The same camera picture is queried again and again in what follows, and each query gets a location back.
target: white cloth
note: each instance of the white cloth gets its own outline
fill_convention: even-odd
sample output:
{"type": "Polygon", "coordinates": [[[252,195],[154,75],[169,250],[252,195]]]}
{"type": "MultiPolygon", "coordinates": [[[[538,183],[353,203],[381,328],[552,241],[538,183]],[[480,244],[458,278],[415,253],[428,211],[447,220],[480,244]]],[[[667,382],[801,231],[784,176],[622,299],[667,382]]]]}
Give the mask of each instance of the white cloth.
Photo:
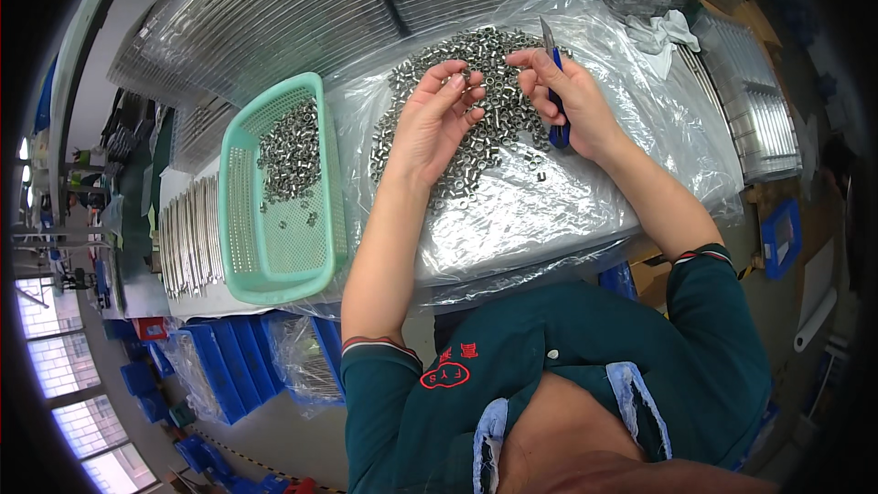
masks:
{"type": "Polygon", "coordinates": [[[675,43],[684,44],[694,52],[701,50],[698,38],[689,32],[686,16],[680,10],[668,10],[664,17],[650,18],[649,25],[638,17],[627,16],[625,25],[628,38],[663,80],[667,79],[671,69],[671,52],[675,50],[675,43]]]}

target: floor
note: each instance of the floor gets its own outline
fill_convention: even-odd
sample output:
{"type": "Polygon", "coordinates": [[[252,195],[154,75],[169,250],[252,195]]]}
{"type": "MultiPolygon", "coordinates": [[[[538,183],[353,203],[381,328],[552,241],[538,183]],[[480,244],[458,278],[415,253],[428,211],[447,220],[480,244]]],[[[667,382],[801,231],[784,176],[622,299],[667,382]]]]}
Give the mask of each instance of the floor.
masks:
{"type": "MultiPolygon", "coordinates": [[[[781,38],[785,42],[782,30],[781,38]]],[[[814,113],[818,116],[821,141],[828,131],[828,122],[821,101],[810,81],[815,80],[813,65],[800,49],[788,46],[782,53],[781,72],[789,86],[792,102],[804,118],[814,113]]],[[[804,207],[818,206],[829,192],[819,180],[814,182],[811,203],[804,207]]],[[[755,208],[744,206],[744,222],[735,226],[721,226],[721,233],[731,256],[739,268],[749,263],[750,256],[758,248],[758,220],[755,208]]],[[[747,463],[744,472],[756,475],[775,454],[782,451],[787,438],[796,428],[802,400],[813,382],[815,370],[824,341],[833,321],[851,327],[852,305],[843,311],[834,311],[824,328],[802,353],[793,350],[799,312],[796,306],[797,277],[793,271],[781,280],[768,280],[762,271],[756,271],[742,280],[742,286],[750,303],[753,321],[765,345],[775,381],[772,399],[782,411],[774,433],[766,446],[747,463]],[[840,314],[838,320],[834,315],[840,314]]],[[[841,299],[849,296],[841,291],[841,299]]],[[[430,363],[435,357],[432,342],[433,318],[411,317],[403,334],[407,344],[422,361],[430,363]]],[[[182,396],[178,385],[170,390],[182,396]]],[[[250,462],[252,458],[263,466],[273,467],[287,475],[314,478],[318,484],[335,489],[347,486],[347,459],[344,451],[343,408],[330,408],[313,417],[305,417],[307,409],[298,407],[291,398],[275,397],[262,408],[234,426],[197,422],[195,427],[218,442],[232,448],[241,456],[226,453],[228,460],[242,476],[261,479],[268,473],[264,467],[250,462]]]]}

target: right hand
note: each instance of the right hand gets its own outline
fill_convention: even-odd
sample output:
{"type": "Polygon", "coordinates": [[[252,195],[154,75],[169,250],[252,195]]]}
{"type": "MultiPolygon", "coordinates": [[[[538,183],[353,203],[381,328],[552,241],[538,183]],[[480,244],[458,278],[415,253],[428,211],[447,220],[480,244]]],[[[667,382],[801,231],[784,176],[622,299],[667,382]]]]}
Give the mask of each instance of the right hand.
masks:
{"type": "Polygon", "coordinates": [[[570,145],[586,159],[598,161],[628,139],[598,84],[582,65],[562,56],[561,71],[542,48],[514,51],[506,56],[506,62],[528,67],[519,73],[518,84],[546,123],[565,123],[565,115],[549,101],[549,88],[560,96],[570,120],[570,145]]]}

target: person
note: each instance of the person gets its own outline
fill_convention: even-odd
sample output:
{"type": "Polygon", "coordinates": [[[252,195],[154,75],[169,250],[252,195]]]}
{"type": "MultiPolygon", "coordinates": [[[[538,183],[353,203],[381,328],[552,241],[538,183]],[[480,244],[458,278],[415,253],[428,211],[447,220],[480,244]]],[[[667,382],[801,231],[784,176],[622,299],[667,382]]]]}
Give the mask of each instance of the person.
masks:
{"type": "Polygon", "coordinates": [[[757,433],[771,380],[717,226],[625,135],[584,67],[558,69],[543,49],[506,61],[525,68],[545,122],[565,122],[548,88],[561,97],[571,147],[674,262],[670,320],[585,281],[555,284],[469,313],[423,368],[401,327],[430,188],[485,115],[481,73],[467,85],[466,62],[431,67],[400,114],[342,300],[350,491],[773,491],[723,470],[757,433]]]}

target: blue plastic bin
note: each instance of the blue plastic bin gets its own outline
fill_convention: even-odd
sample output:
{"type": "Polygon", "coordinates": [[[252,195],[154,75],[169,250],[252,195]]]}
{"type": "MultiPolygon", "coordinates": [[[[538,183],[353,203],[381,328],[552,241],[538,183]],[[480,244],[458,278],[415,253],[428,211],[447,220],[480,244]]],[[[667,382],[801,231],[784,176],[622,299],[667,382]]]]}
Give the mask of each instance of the blue plastic bin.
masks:
{"type": "Polygon", "coordinates": [[[344,404],[344,386],[342,385],[342,323],[336,323],[325,318],[311,317],[311,325],[317,334],[317,341],[321,344],[323,356],[329,365],[329,372],[335,379],[342,394],[344,404]]]}
{"type": "Polygon", "coordinates": [[[241,354],[244,355],[244,363],[247,371],[253,379],[253,383],[257,386],[257,394],[262,403],[274,397],[278,392],[275,390],[269,376],[269,367],[271,361],[265,361],[262,352],[257,344],[257,337],[253,332],[253,326],[247,317],[229,317],[228,322],[232,324],[232,331],[238,340],[238,346],[241,348],[241,354]]]}
{"type": "Polygon", "coordinates": [[[167,420],[167,422],[170,423],[168,403],[165,402],[164,397],[161,396],[159,390],[152,390],[137,397],[137,402],[150,424],[154,424],[162,419],[167,420]]]}
{"type": "Polygon", "coordinates": [[[799,222],[799,204],[786,199],[760,225],[762,252],[765,256],[766,277],[781,280],[787,269],[796,263],[802,250],[802,225],[799,222]]]}
{"type": "Polygon", "coordinates": [[[104,320],[104,337],[107,339],[137,338],[134,325],[118,319],[104,320]]]}
{"type": "MultiPolygon", "coordinates": [[[[262,323],[262,332],[266,339],[270,339],[271,334],[271,325],[275,321],[283,321],[283,320],[291,320],[296,319],[298,316],[291,314],[286,311],[270,311],[262,315],[260,319],[262,323]]],[[[326,320],[323,318],[317,317],[299,317],[299,320],[309,321],[311,325],[311,329],[313,330],[313,335],[317,339],[318,343],[321,347],[321,356],[323,358],[323,362],[328,368],[329,374],[332,376],[333,381],[335,382],[335,388],[338,390],[341,395],[335,401],[328,401],[323,398],[310,398],[307,394],[297,393],[295,390],[289,389],[291,386],[284,386],[287,388],[287,391],[290,393],[290,396],[296,403],[307,405],[307,404],[317,404],[317,405],[329,405],[329,406],[344,406],[344,388],[342,387],[341,381],[341,366],[342,366],[342,335],[341,335],[341,325],[335,323],[330,320],[326,320]]],[[[272,355],[272,368],[274,368],[274,359],[275,356],[272,355]]],[[[313,361],[311,362],[311,366],[314,366],[315,369],[320,368],[321,365],[319,362],[313,361]]]]}
{"type": "Polygon", "coordinates": [[[148,355],[147,346],[143,345],[137,338],[124,338],[121,340],[122,342],[122,350],[125,351],[126,357],[131,362],[136,360],[145,359],[148,355]]]}
{"type": "Polygon", "coordinates": [[[164,352],[154,341],[146,343],[149,356],[153,359],[155,369],[159,371],[159,378],[167,378],[174,375],[174,367],[170,364],[170,360],[165,356],[164,352]]]}
{"type": "Polygon", "coordinates": [[[627,261],[598,273],[598,285],[610,292],[616,292],[622,297],[637,301],[637,288],[634,286],[631,266],[628,265],[627,261]]]}
{"type": "Polygon", "coordinates": [[[266,475],[259,482],[259,492],[261,494],[284,494],[286,487],[290,486],[290,479],[284,479],[277,475],[266,475]]]}
{"type": "Polygon", "coordinates": [[[190,435],[174,443],[177,452],[182,456],[192,471],[201,473],[211,466],[211,456],[202,448],[204,440],[198,435],[190,435]]]}
{"type": "Polygon", "coordinates": [[[229,424],[233,424],[246,416],[244,403],[241,401],[241,396],[238,395],[238,390],[232,381],[232,375],[225,366],[225,359],[223,359],[220,346],[214,337],[214,329],[209,324],[187,324],[180,330],[192,335],[192,342],[198,359],[201,361],[204,377],[211,390],[214,391],[214,397],[225,415],[225,420],[229,424]]]}
{"type": "Polygon", "coordinates": [[[214,330],[219,353],[225,361],[225,367],[232,377],[235,389],[238,390],[238,397],[241,398],[241,403],[244,405],[244,412],[249,414],[255,411],[262,405],[262,401],[259,399],[253,377],[247,370],[247,362],[244,360],[241,346],[238,345],[232,324],[227,319],[211,320],[205,324],[214,330]]]}
{"type": "Polygon", "coordinates": [[[133,397],[146,395],[155,390],[155,379],[146,362],[132,362],[124,367],[119,367],[118,371],[122,373],[122,379],[125,381],[128,393],[133,397]]]}
{"type": "Polygon", "coordinates": [[[280,380],[278,377],[278,371],[274,368],[274,361],[271,359],[269,339],[266,337],[265,330],[262,327],[262,315],[251,315],[247,317],[247,321],[250,323],[253,336],[257,341],[257,346],[259,346],[259,353],[262,355],[262,361],[265,362],[268,367],[269,378],[271,379],[271,385],[274,388],[274,392],[275,394],[283,393],[284,390],[286,390],[286,386],[280,380]]]}

